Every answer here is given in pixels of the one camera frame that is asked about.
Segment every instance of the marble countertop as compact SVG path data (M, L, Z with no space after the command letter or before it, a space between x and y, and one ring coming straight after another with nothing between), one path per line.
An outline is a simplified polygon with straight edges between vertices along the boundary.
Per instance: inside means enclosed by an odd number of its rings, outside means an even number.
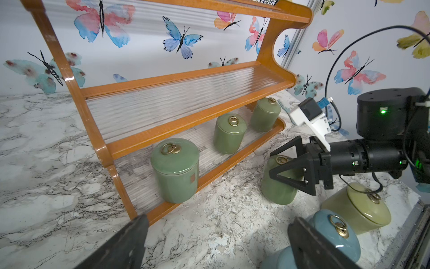
M274 97L298 103L286 91ZM128 222L112 179L70 95L1 97L0 113L0 268L73 268ZM261 194L269 153L297 135L304 142L312 135L285 112L281 117L284 131L149 228L143 268L258 268L289 245L287 226L296 216L315 213L345 186L334 176L334 190L317 186L317 196L299 192L286 206ZM345 138L332 133L327 140ZM375 267L419 197L387 174L377 176L392 222L358 236L362 268ZM378 186L370 175L345 179Z

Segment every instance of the watercolor butterfly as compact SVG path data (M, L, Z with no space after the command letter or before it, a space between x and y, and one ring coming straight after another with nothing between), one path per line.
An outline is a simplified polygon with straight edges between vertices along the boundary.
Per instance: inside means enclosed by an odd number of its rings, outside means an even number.
M201 40L203 36L199 34L185 35L190 29L190 27L188 27L188 29L185 30L185 26L184 26L184 34L181 34L178 28L176 27L176 25L169 18L163 17L163 20L166 23L166 28L167 30L169 30L170 36L172 37L172 38L163 40L164 50L171 52L176 47L178 47L178 49L176 50L176 53L178 53L179 49L181 49L181 54L182 54L182 57L184 57L184 59L192 58L193 52L188 46L192 47L195 43Z
M386 2L386 3L394 3L394 4L399 4L401 2L403 2L404 0L379 0L382 2Z
M44 66L27 60L7 60L3 65L17 74L25 75L25 81L30 86L41 89L46 94L55 92L57 86L54 79L63 86L61 79L64 80L64 78L60 77L61 73L54 59L52 59L50 63L47 63L42 51L40 52L42 59L31 53L28 54L37 58ZM66 53L65 55L70 66L81 64L81 55L77 53ZM79 87L82 87L85 83L85 73L79 68L71 68Z
M224 57L224 60L223 59L221 59L220 58L220 60L221 60L221 64L222 64L222 66L224 66L224 65L235 65L235 64L237 64L237 62L239 61L239 58L232 58L232 59L230 59L230 60L228 60L225 64L224 64L224 62L225 62L225 57ZM221 64L219 64L218 62L210 62L209 64L208 64L208 67L209 68L214 68L214 67L220 67L221 66Z
M294 95L305 94L306 98L314 98L316 96L316 90L320 90L324 84L317 81L312 81L309 83L310 78L306 75L306 80L302 75L297 74L297 84L296 87L294 87Z
M228 12L223 12L223 11L217 11L218 17L216 18L214 21L214 25L216 28L218 29L225 29L229 28L232 25L237 25L240 27L239 24L237 24L238 22L242 21L234 21L234 18L236 17L236 13L228 13Z
M87 13L78 16L74 24L79 35L88 42L94 42L101 28L101 37L104 31L119 48L130 41L130 36L120 28L120 25L130 24L136 8L131 5L116 4L103 8L103 0L94 4L91 0L66 0L66 4L76 11Z
M430 34L430 21L429 17L424 11L420 11L415 15L413 28L421 30L427 35ZM413 33L412 35L397 40L397 46L403 50L413 46L415 49L412 55L416 59L423 59L430 56L430 44L427 43L421 35Z
M263 27L260 30L260 24L256 17L252 18L251 26L249 27L249 32L252 36L246 39L245 49L249 51L251 48L256 47L257 54L260 52L261 44L263 43L264 35L266 34L266 30L264 27L266 26L267 21L264 20Z
M285 40L284 40L284 47L278 50L278 56L284 57L287 54L289 48L290 48L290 38L286 34Z
M128 79L126 79L125 77L122 77L118 74L113 74L114 80L119 83L119 82L126 82L129 81Z
M330 38L330 42L327 41L327 29L323 29L321 32L318 33L318 37L316 38L318 42L314 42L312 45L312 48L315 51L319 51L318 54L324 52L324 51L330 51L333 55L333 51L336 51L337 49L330 49L333 44L339 40L339 38L342 37L344 34L344 30L339 30L336 33L332 35Z
M325 1L325 0L322 0L322 3L321 3L321 8L320 8L320 10L321 10L321 15L325 15L326 13L327 13L327 11L330 9L330 7L331 6L334 6L334 2L333 1Z
M333 130L336 130L337 128L339 128L339 125L336 125L336 123L339 122L339 121L337 121L338 119L337 118L333 119L333 110L332 110L332 106L331 105L327 106L327 119L330 122L329 123L330 126L334 127ZM343 135L343 136L348 136L349 135L349 132L346 131L345 129L342 129L342 128L338 132L340 132L341 135Z
M386 78L386 75L379 73L377 71L363 70L374 60L367 58L366 63L360 67L360 62L358 59L357 52L353 50L351 56L349 56L344 64L348 69L341 69L337 72L335 76L335 83L345 82L348 83L348 94L359 94L363 91L362 82L366 84L375 84L376 82Z

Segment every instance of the wooden shelf rack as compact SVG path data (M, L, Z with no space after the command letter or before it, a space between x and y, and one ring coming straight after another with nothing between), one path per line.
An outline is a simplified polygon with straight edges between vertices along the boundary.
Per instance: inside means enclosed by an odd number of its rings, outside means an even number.
M313 18L308 7L287 0L279 0L275 6L251 0L148 1L271 20L256 61L81 89L45 13L42 0L21 0L39 27L69 88L94 150L112 176L131 219L137 216L137 212L114 161L239 107L246 105L251 108L255 101L293 87L297 81L296 75L276 63L273 46L283 30L305 28ZM202 176L198 191L284 128L285 124L278 119L271 131ZM150 223L177 206L162 203L147 213Z

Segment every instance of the brass ring handle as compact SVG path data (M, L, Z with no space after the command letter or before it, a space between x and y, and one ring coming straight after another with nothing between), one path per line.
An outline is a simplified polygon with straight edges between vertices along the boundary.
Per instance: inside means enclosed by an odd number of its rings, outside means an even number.
M342 223L338 223L338 222L334 222L333 218L337 218L339 219ZM331 215L330 216L330 222L332 223L332 225L335 227L336 232L338 233L338 235L340 235L341 237L347 239L349 237L349 232L347 229L347 223L341 219L339 216L336 215Z
M231 116L228 118L228 123L230 123L231 126L237 126L239 125L239 119L235 116Z
M168 145L171 145L171 146L172 146L172 149L171 149L171 150L169 150L169 151L167 151L167 152L164 152L164 148L165 148L166 146L168 146ZM164 146L161 148L161 154L163 154L163 155L168 155L168 154L170 154L170 153L174 152L174 151L175 151L175 149L176 149L176 145L175 145L175 144L173 144L173 143L166 143L166 144L164 144Z
M373 197L373 198L375 198L376 200L381 200L382 198L379 196L379 194L377 194L377 193L372 193L371 194L371 196Z
M342 222L342 226L340 225L340 223L335 223L335 222L333 221L333 218L338 218L338 219ZM339 230L342 230L342 231L347 231L347 230L348 230L348 229L347 229L347 223L346 223L343 219L341 219L339 216L331 215L331 216L330 216L330 222L331 222L331 224L332 224L335 228L338 228Z
M382 198L377 193L367 194L367 197L375 204L379 204Z

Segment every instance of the wall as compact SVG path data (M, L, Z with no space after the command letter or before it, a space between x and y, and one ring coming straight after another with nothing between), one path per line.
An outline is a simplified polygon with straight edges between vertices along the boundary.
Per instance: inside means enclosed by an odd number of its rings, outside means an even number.
M323 87L316 90L316 100L324 97L324 86L327 75L333 62L339 53L357 38L374 30L391 25L412 25L416 14L424 11L430 15L430 2L428 0L404 0L400 3L387 3L388 1L374 0L355 1L344 0L335 1L325 15L321 12L315 14L312 24L306 29L306 33L300 42L298 49L300 54L294 56L289 66L289 70L296 74L312 76L310 82L321 82ZM428 19L422 20L422 31L430 32L430 22ZM314 50L313 44L317 42L320 31L326 29L328 40L339 31L344 30L344 34L332 45L331 52L318 53ZM340 69L348 69L344 61L350 57L352 51L356 51L359 56L358 67L362 67L369 57L372 61L364 70L377 71L386 76L380 76L381 80L374 84L362 84L362 93L384 89L384 88L407 88L419 87L425 92L429 89L428 70L430 69L430 57L416 59L413 57L413 48L401 50L397 47L397 40L411 35L412 32L403 29L392 29L370 36L348 49L339 59L328 84L328 96L334 98L336 106L342 116L342 133L348 139L361 138L355 129L356 125L356 99L358 94L348 92L348 84L335 83L335 76ZM303 91L296 97L304 100L306 97ZM417 183L413 180L412 173L408 168L402 178L409 187L421 195L421 199L430 203L430 194L419 192L416 189Z
M73 6L74 2L76 1L70 0L70 6ZM297 2L307 4L305 0ZM109 8L117 3L129 5L127 9L119 9L125 12L122 16L129 19L127 23L119 24L119 31L123 31L121 35L129 38L126 44L120 44L121 47L114 44L106 31L104 37L100 31L93 42L89 42L85 35L86 38L82 38L74 25L74 20L80 15L85 16L84 14L87 12L76 11L75 9L80 9L79 6L73 9L66 4L66 1L44 1L47 14L64 52L74 52L81 56L80 63L75 65L75 68L79 68L85 73L83 79L85 82L82 82L81 87L115 83L114 74L119 74L127 80L135 80L208 68L208 64L211 62L221 64L220 58L225 58L225 63L230 59L238 58L237 62L241 63L254 61L257 57L256 47L245 49L247 38L253 35L250 32L252 16L237 14L234 19L237 24L224 31L215 27L215 20L217 18L219 20L215 11L144 1L104 1L105 24L109 20ZM43 63L27 52L41 58L41 50L47 63L51 62L52 55L30 13L25 11L18 1L8 0L4 7L6 8L0 11L1 22L5 25L1 31L3 36L10 38L4 40L0 60L3 63L8 60L31 61L35 65L33 67L37 74L40 74L45 69ZM99 29L98 5L95 5L94 9L88 10L90 14L91 11L96 11L96 16L87 22L87 27ZM190 27L187 35L202 36L197 43L190 46L193 53L191 58L184 59L181 51L176 53L176 48L171 52L164 50L163 41L172 37L167 33L163 17L170 19L181 33L184 31L184 27ZM266 22L264 28L267 27L268 19L256 18L256 20L254 26L259 31L264 26L264 22ZM289 30L286 33L289 33L292 38L295 30ZM283 46L282 42L281 39L277 41L275 50ZM276 56L276 58L279 63L282 61L281 57ZM4 84L0 91L1 95L41 92L33 87L35 84L33 80L29 85L25 80L25 75L7 70L6 66L2 67L0 79ZM55 92L68 91L66 86L61 86L59 83L56 83L54 88Z

